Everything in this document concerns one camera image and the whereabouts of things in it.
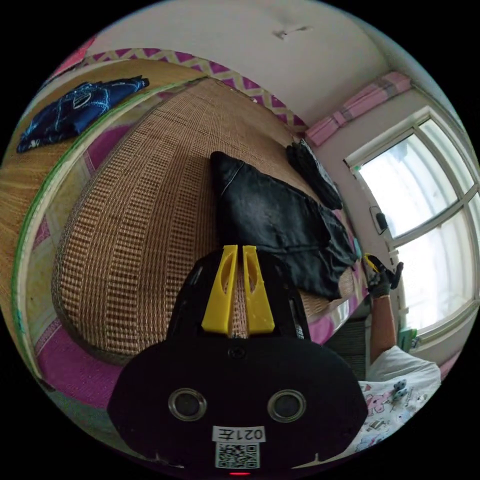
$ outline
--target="hand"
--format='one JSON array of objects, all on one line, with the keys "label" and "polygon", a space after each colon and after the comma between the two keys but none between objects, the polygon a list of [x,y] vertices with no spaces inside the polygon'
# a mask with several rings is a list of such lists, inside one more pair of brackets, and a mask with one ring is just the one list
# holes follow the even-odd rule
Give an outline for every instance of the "hand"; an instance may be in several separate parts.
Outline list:
[{"label": "hand", "polygon": [[384,270],[380,273],[375,273],[372,279],[368,282],[368,292],[373,299],[387,297],[390,295],[390,288],[390,280]]}]

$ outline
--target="window frame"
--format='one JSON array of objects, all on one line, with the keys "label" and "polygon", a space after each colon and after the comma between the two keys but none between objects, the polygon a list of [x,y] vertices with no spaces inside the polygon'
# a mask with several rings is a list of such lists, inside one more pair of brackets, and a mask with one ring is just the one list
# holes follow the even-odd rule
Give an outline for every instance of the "window frame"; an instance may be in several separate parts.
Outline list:
[{"label": "window frame", "polygon": [[[468,172],[470,173],[473,179],[473,186],[466,193],[463,193],[461,183],[455,176],[454,171],[449,165],[449,162],[444,158],[444,156],[435,146],[434,142],[430,140],[428,135],[426,135],[420,129],[420,125],[422,125],[428,120],[434,121],[436,125],[445,133],[447,138],[455,146]],[[377,232],[380,233],[380,226],[377,224],[372,210],[381,210],[370,188],[368,187],[367,182],[363,179],[361,173],[357,169],[362,165],[365,165],[369,161],[373,160],[377,156],[381,155],[385,151],[389,150],[391,147],[398,144],[402,140],[405,140],[412,134],[415,134],[419,138],[419,140],[426,146],[426,148],[432,153],[432,155],[440,165],[441,169],[446,174],[447,179],[450,182],[457,196],[457,201],[454,202],[451,206],[441,211],[440,213],[438,213],[437,215],[435,215],[433,218],[427,220],[416,228],[413,228],[412,230],[399,235],[397,238],[393,238],[390,234],[390,230],[387,228],[381,234],[381,236],[385,240],[393,264],[396,265],[399,261],[399,247],[434,230],[439,225],[451,219],[458,212],[463,211],[468,226],[468,236],[472,247],[473,261],[475,262],[475,265],[480,266],[480,239],[477,239],[476,237],[474,220],[468,206],[469,202],[474,198],[474,196],[480,192],[480,170],[475,168],[474,160],[465,149],[465,145],[457,137],[457,135],[455,135],[454,127],[452,127],[452,122],[446,121],[438,112],[436,112],[430,106],[425,107],[422,110],[411,115],[409,118],[399,123],[396,127],[391,128],[388,132],[385,132],[383,135],[375,138],[374,140],[372,140],[371,142],[364,145],[362,148],[358,149],[357,151],[349,155],[347,158],[345,158],[345,162],[348,165],[350,172],[359,182],[363,192],[367,197],[368,203],[370,204],[372,222],[375,225]],[[420,338],[422,343],[436,340],[442,335],[445,335],[446,333],[455,329],[467,318],[469,318],[472,313],[480,306],[480,268],[473,269],[472,280],[474,285],[473,299],[467,305],[465,305],[463,309],[453,313],[444,320],[436,322],[429,327],[420,329],[417,332],[417,336]],[[403,286],[401,286],[401,288],[398,288],[395,292],[397,294],[398,305],[405,305]],[[406,327],[407,312],[407,309],[400,309],[398,311],[397,321],[399,329]]]}]

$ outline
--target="label sticker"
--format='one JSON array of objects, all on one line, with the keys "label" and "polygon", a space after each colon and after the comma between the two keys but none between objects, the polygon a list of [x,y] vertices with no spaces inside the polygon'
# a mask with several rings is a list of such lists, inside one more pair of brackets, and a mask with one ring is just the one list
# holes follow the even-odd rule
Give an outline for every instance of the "label sticker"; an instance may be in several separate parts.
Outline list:
[{"label": "label sticker", "polygon": [[259,443],[222,443],[215,448],[215,468],[217,469],[259,469]]},{"label": "label sticker", "polygon": [[260,444],[266,442],[264,426],[213,426],[213,442],[226,444]]}]

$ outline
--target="qr code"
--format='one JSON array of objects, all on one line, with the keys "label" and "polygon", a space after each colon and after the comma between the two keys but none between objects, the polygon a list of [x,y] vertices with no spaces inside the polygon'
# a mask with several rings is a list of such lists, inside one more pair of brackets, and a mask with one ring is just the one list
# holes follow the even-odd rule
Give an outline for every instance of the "qr code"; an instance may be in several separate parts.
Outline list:
[{"label": "qr code", "polygon": [[219,469],[259,469],[260,445],[218,442],[215,466]]}]

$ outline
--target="person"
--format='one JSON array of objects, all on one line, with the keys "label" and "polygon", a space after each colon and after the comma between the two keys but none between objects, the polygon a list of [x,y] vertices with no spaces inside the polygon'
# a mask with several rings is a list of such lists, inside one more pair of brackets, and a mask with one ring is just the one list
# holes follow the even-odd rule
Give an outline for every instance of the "person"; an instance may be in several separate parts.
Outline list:
[{"label": "person", "polygon": [[425,406],[441,384],[436,363],[417,358],[397,346],[390,290],[384,272],[369,284],[370,366],[365,381],[359,382],[368,416],[350,446],[327,462],[358,453],[395,433]]}]

